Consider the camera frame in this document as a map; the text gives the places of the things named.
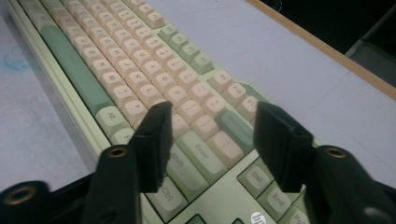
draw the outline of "mechanical keyboard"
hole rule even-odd
[[[144,223],[309,223],[254,149],[256,89],[233,78],[145,0],[7,0],[13,20],[97,157],[170,101],[167,176]]]

